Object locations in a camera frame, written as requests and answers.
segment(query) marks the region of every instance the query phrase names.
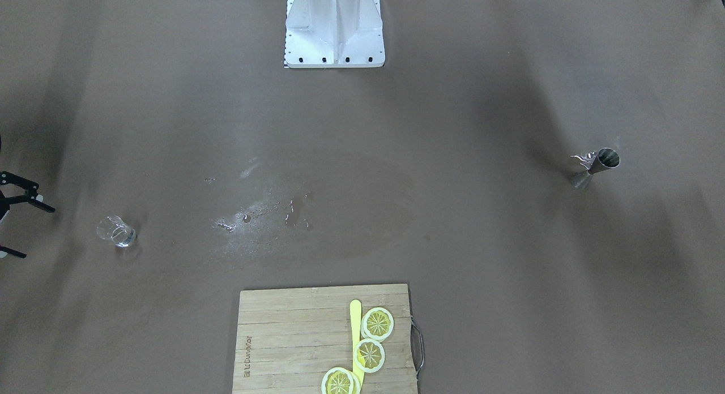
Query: bamboo cutting board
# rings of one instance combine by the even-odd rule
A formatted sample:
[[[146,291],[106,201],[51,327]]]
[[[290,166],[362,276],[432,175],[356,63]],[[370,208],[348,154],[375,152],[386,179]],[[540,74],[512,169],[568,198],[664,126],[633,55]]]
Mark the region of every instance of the bamboo cutting board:
[[[395,326],[385,363],[365,374],[361,394],[417,394],[406,284],[242,291],[233,394],[320,394],[329,369],[352,370],[349,304],[388,309]]]

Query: yellow knife handle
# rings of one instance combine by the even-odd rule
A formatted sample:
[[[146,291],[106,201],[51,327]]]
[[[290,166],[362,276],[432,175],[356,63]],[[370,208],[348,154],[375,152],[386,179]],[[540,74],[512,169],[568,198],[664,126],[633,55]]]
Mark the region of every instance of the yellow knife handle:
[[[352,373],[360,380],[360,386],[363,385],[365,372],[355,364],[355,346],[360,342],[360,324],[363,321],[363,304],[357,299],[350,301],[350,326],[352,327]]]

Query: clear glass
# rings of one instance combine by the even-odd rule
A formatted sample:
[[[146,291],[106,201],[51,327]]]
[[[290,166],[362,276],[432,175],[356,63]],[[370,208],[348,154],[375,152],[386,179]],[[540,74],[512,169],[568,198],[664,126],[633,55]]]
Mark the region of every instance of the clear glass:
[[[129,247],[135,240],[135,230],[125,224],[119,216],[106,216],[98,223],[96,234],[101,239],[111,241],[116,247]]]

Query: metal jigger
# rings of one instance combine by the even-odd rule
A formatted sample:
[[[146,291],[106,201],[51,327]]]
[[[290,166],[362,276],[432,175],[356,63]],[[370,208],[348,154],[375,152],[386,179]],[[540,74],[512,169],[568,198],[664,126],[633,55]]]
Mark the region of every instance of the metal jigger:
[[[575,189],[583,190],[587,188],[591,182],[591,177],[604,170],[614,169],[619,166],[619,154],[614,149],[604,147],[598,152],[590,152],[587,156],[574,156],[582,160],[582,165],[588,168],[584,172],[579,172],[572,177],[572,185]]]

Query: black object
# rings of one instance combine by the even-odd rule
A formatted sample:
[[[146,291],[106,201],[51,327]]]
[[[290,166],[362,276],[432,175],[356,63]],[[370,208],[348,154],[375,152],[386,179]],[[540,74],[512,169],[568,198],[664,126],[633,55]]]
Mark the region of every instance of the black object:
[[[38,188],[40,187],[38,183],[27,180],[24,177],[19,177],[15,174],[11,174],[10,172],[0,172],[0,186],[4,185],[18,186],[21,189],[25,190],[25,195],[6,198],[5,195],[3,195],[2,191],[0,191],[0,223],[2,223],[2,220],[5,218],[5,216],[7,216],[8,212],[10,212],[10,205],[18,203],[28,203],[29,205],[34,205],[42,211],[47,211],[48,213],[55,212],[55,208],[52,208],[51,206],[46,205],[45,203],[38,200]],[[20,251],[16,251],[8,247],[3,247],[2,245],[0,245],[0,252],[7,252],[8,254],[15,255],[15,257],[18,258],[25,258],[26,256],[28,256]]]

